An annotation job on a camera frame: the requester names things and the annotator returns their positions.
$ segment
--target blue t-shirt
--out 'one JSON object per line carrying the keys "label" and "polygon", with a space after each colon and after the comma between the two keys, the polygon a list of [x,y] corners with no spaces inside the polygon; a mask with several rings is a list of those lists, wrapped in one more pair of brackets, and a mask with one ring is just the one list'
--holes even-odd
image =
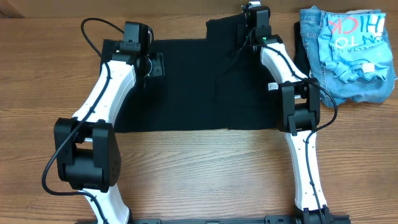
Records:
{"label": "blue t-shirt", "polygon": [[382,39],[385,13],[326,14],[318,36],[322,65],[343,82],[386,80],[392,52]]}

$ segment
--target folded jeans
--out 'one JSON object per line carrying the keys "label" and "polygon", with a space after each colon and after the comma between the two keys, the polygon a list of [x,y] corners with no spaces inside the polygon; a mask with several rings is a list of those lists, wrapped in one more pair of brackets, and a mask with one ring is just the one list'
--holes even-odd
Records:
{"label": "folded jeans", "polygon": [[386,80],[392,52],[382,38],[385,13],[330,14],[318,37],[320,60],[347,83],[364,78]]}
{"label": "folded jeans", "polygon": [[[368,14],[381,13],[380,10],[367,11]],[[335,73],[325,68],[325,63],[320,60],[318,37],[322,31],[323,26],[327,26],[324,23],[324,18],[330,12],[321,11],[316,6],[310,9],[300,10],[300,35],[303,39],[303,46],[307,51],[307,57],[310,62],[312,76],[317,78],[321,86],[328,90],[332,97],[335,99],[337,104],[344,103],[347,99],[351,99],[355,102],[373,102],[382,103],[392,93],[394,89],[394,83],[396,79],[396,73],[394,71],[394,65],[391,61],[388,63],[388,71],[386,74],[386,80],[380,78],[372,78],[367,80],[365,78],[358,78],[354,80],[348,80],[347,83],[342,82],[340,79],[335,78]],[[387,43],[388,48],[391,50],[391,46],[388,39],[387,30],[384,29],[382,38]],[[322,102],[332,107],[333,103],[331,100],[321,92]]]}

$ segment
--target denim jeans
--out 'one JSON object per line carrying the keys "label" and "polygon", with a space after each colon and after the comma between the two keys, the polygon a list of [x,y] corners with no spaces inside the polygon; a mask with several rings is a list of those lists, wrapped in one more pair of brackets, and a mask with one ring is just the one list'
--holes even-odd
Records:
{"label": "denim jeans", "polygon": [[[332,71],[325,68],[325,64],[321,63],[319,57],[320,46],[318,44],[318,36],[322,27],[327,26],[327,24],[324,24],[326,13],[329,12],[321,11],[316,6],[300,10],[300,35],[303,39],[304,48],[307,51],[313,77],[317,78],[321,86],[330,92],[337,104],[344,103],[348,98],[355,102],[368,101],[382,103],[394,89],[396,73],[393,62],[389,64],[386,80],[380,78],[372,80],[359,78],[355,81],[349,80],[345,83],[336,78]],[[380,13],[380,10],[368,11],[366,13]],[[388,43],[391,49],[386,29],[384,29],[382,38]],[[329,97],[322,91],[321,99],[326,106],[333,106]]]}

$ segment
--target wooden table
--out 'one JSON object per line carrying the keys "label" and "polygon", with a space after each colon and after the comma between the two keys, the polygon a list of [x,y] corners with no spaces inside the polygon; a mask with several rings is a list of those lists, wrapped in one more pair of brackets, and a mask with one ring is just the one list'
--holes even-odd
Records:
{"label": "wooden table", "polygon": [[[109,17],[150,25],[156,39],[204,38],[205,22],[228,15]],[[55,150],[53,126],[86,100],[99,58],[80,32],[83,18],[0,19],[0,223],[73,223],[94,219],[83,197],[54,197],[42,171]],[[274,33],[294,52],[297,13],[273,13]],[[387,29],[398,55],[398,14]],[[93,42],[121,39],[99,22]],[[321,123],[332,110],[322,106]],[[383,104],[345,103],[336,122],[318,133],[318,163],[328,206],[353,223],[398,219],[398,92]],[[263,131],[181,131],[117,134],[118,181],[135,218],[236,218],[292,213],[294,176],[284,135]],[[56,168],[51,189],[70,191]]]}

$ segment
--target black cloth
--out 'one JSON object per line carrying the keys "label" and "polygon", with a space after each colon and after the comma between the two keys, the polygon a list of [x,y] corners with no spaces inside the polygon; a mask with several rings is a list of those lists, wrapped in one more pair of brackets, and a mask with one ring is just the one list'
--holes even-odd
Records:
{"label": "black cloth", "polygon": [[294,45],[296,48],[294,56],[294,64],[305,75],[310,74],[310,62],[308,61],[307,51],[303,46],[303,39],[300,35],[300,22],[294,24]]}
{"label": "black cloth", "polygon": [[[275,128],[274,82],[259,54],[243,48],[236,63],[237,24],[244,16],[206,23],[206,39],[156,40],[151,51],[164,55],[165,79],[160,86],[136,85],[120,109],[115,131],[185,131],[201,129]],[[114,45],[105,40],[103,60]]]}

